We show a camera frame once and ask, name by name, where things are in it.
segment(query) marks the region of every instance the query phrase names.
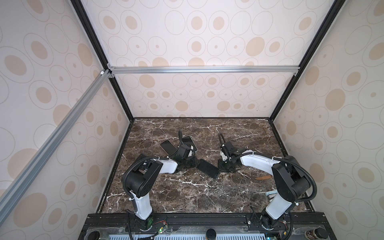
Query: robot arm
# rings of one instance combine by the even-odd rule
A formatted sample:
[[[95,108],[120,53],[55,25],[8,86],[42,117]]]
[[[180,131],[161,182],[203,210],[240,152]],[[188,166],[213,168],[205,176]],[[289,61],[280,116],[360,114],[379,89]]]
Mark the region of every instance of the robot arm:
[[[132,165],[146,157],[148,157],[147,154],[140,154]],[[155,183],[157,175],[160,173],[174,173],[177,166],[177,162],[172,159],[150,158],[132,168],[125,178],[123,186],[128,189],[127,194],[130,196],[129,200],[133,203],[135,215],[142,220],[144,228],[150,223],[147,222],[152,213],[149,191]]]
[[[316,188],[314,181],[310,181],[294,157],[270,158],[266,155],[255,153],[252,150],[238,150],[230,141],[226,142],[222,134],[219,134],[219,139],[222,160],[218,161],[218,166],[221,171],[235,172],[237,171],[236,167],[244,165],[262,170],[274,177],[277,194],[262,211],[260,217],[265,229],[273,229],[277,225],[279,218],[297,205],[299,197],[311,185],[314,185],[314,189]]]
[[[136,220],[145,230],[149,229],[152,224],[153,216],[149,191],[157,176],[161,173],[175,173],[182,168],[196,167],[195,152],[197,149],[194,149],[190,142],[183,142],[180,130],[179,140],[178,148],[169,153],[172,159],[169,157],[149,157],[147,154],[142,153],[121,179],[123,189],[130,196],[129,200],[133,203]]]

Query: red wire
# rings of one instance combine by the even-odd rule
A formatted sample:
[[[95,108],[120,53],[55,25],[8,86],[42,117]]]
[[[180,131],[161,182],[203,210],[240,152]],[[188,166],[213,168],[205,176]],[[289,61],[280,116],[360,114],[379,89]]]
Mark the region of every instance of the red wire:
[[[154,224],[158,224],[158,223],[163,223],[163,224],[168,225],[167,222],[166,222],[165,220],[158,221],[158,222],[156,222],[156,223],[154,223]]]
[[[279,222],[281,222],[282,224],[284,224],[285,225],[285,230],[287,231],[288,230],[288,227],[287,227],[287,225],[284,223],[284,222],[282,222],[282,221],[279,221]]]

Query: metal grille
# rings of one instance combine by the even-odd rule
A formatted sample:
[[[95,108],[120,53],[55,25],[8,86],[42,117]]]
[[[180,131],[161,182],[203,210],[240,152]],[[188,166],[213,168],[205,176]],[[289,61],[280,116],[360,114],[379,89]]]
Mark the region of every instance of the metal grille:
[[[149,237],[148,234],[135,235],[134,240],[139,238]],[[216,236],[217,240],[265,240],[263,233],[219,233]],[[109,240],[129,240],[128,234],[109,235]],[[172,234],[158,235],[154,240],[205,240],[205,234]]]

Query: cable tie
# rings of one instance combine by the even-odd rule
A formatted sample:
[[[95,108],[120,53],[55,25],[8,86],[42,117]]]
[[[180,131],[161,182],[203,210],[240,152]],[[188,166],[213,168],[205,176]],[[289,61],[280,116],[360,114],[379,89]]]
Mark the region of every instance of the cable tie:
[[[279,160],[275,160],[274,158],[278,158],[278,159],[281,159],[281,157],[276,157],[276,156],[273,156],[273,157],[272,157],[272,160],[274,160],[274,161],[279,161]]]

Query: black knob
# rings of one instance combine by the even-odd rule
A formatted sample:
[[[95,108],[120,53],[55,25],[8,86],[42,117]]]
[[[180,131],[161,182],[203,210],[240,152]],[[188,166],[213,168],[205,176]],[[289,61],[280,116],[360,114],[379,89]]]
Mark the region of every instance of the black knob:
[[[207,233],[205,234],[205,238],[207,240],[215,240],[216,239],[216,231],[212,228],[207,230]]]
[[[99,240],[100,238],[100,233],[98,231],[91,232],[88,235],[88,240]]]
[[[316,234],[316,236],[317,236],[318,238],[321,238],[321,239],[326,239],[326,238],[328,238],[328,233],[327,233],[327,231],[326,231],[324,228],[321,228],[321,227],[316,228],[316,229],[314,230],[314,233]]]

